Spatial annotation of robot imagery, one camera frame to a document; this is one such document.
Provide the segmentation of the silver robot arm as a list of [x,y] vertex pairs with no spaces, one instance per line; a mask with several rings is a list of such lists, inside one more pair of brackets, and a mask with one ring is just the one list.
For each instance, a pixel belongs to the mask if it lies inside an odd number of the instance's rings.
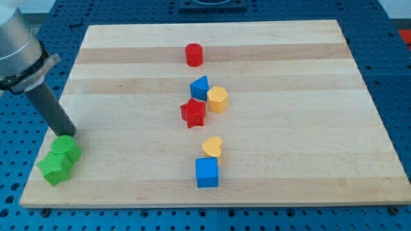
[[28,92],[44,82],[60,62],[49,54],[26,23],[19,6],[24,1],[1,0],[1,90]]

